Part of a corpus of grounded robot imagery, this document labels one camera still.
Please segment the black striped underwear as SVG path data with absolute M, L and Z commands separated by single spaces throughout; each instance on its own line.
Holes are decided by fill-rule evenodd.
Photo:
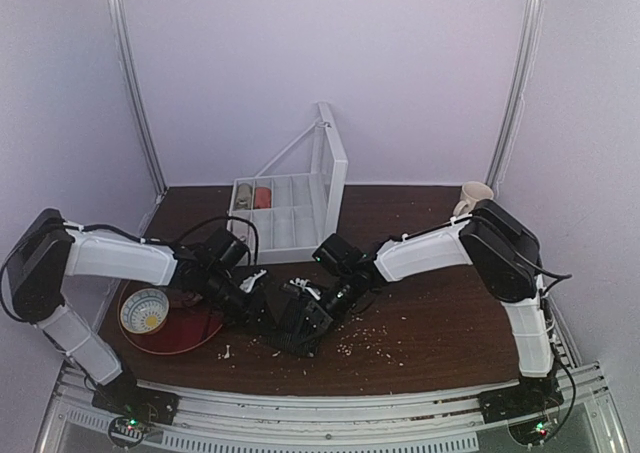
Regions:
M 301 358 L 317 355 L 321 339 L 334 323 L 318 300 L 299 289 L 268 292 L 265 313 L 268 343 Z

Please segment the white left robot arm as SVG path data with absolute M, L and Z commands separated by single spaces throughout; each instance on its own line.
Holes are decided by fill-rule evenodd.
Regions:
M 242 282 L 232 270 L 248 255 L 225 228 L 205 243 L 183 245 L 130 235 L 112 225 L 81 225 L 45 209 L 25 231 L 1 266 L 1 303 L 16 322 L 40 329 L 99 387 L 131 388 L 136 381 L 115 351 L 66 300 L 71 277 L 134 281 L 194 292 L 236 322 L 249 305 L 264 269 Z

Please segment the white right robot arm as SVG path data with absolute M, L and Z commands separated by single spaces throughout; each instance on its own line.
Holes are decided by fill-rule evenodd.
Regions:
M 367 292 L 390 283 L 454 266 L 471 266 L 485 289 L 505 309 L 519 359 L 520 383 L 551 389 L 556 357 L 551 320 L 543 302 L 568 275 L 545 269 L 537 237 L 492 200 L 471 212 L 421 232 L 391 236 L 364 253 L 336 233 L 314 251 L 313 259 L 336 279 L 318 296 L 305 287 L 301 311 L 285 337 L 285 350 L 315 354 L 320 339 Z

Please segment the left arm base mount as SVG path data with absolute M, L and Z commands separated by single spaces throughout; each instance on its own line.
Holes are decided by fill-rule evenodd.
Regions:
M 171 426 L 177 414 L 177 394 L 141 387 L 129 371 L 105 385 L 86 374 L 84 383 L 93 392 L 92 406 L 115 415 L 106 434 L 125 451 L 139 446 L 158 426 Z

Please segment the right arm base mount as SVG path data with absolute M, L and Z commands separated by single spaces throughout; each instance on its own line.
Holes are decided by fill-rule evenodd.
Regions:
M 508 421 L 512 440 L 523 447 L 542 447 L 565 426 L 573 413 L 577 399 L 577 384 L 569 369 L 561 364 L 570 387 L 569 403 L 560 416 L 565 402 L 556 372 L 546 378 L 521 377 L 510 387 L 481 392 L 480 412 L 485 424 Z

